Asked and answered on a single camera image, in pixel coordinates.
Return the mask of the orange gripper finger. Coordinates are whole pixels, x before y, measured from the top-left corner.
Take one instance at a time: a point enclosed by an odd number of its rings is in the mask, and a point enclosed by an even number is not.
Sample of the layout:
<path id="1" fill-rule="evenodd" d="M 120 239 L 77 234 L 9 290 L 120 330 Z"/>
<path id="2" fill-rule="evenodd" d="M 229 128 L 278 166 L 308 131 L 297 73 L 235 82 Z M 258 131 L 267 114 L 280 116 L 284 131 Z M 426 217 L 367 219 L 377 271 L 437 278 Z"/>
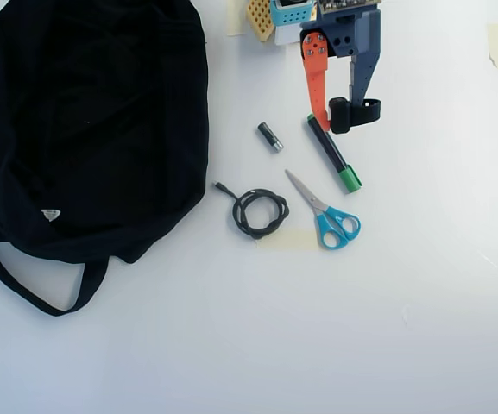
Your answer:
<path id="1" fill-rule="evenodd" d="M 328 47 L 320 32 L 306 34 L 301 42 L 303 66 L 312 113 L 324 131 L 330 130 L 325 101 L 325 72 L 328 69 Z"/>

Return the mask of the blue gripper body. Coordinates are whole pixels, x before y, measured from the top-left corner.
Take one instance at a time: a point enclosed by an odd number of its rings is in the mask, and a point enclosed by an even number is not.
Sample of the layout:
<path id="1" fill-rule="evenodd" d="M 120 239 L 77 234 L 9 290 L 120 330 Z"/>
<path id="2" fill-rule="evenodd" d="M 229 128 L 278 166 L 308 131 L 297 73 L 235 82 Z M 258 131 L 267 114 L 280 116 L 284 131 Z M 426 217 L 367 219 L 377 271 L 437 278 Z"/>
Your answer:
<path id="1" fill-rule="evenodd" d="M 381 12 L 346 10 L 320 14 L 316 20 L 301 25 L 300 43 L 313 32 L 327 41 L 328 56 L 338 58 L 381 50 Z"/>

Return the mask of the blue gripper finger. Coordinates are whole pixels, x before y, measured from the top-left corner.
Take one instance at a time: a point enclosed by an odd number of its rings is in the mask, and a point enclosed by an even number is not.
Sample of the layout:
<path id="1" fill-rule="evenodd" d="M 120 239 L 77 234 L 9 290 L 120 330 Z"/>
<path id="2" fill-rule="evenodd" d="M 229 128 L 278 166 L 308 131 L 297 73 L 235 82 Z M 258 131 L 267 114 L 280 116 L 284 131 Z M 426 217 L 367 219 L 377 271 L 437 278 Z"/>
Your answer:
<path id="1" fill-rule="evenodd" d="M 380 58 L 379 53 L 365 52 L 355 54 L 350 62 L 350 103 L 361 107 Z"/>

